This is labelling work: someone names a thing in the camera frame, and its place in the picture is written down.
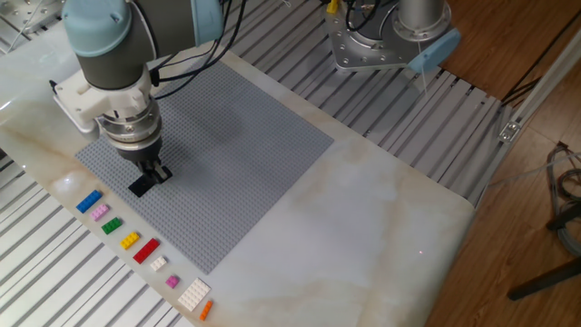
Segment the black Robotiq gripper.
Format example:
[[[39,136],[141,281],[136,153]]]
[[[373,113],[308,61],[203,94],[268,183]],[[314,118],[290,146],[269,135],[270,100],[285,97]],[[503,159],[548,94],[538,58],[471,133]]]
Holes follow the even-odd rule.
[[[125,160],[137,164],[142,173],[142,179],[147,183],[162,184],[172,178],[172,172],[161,163],[159,157],[162,149],[162,138],[150,145],[137,150],[117,149],[117,153]]]

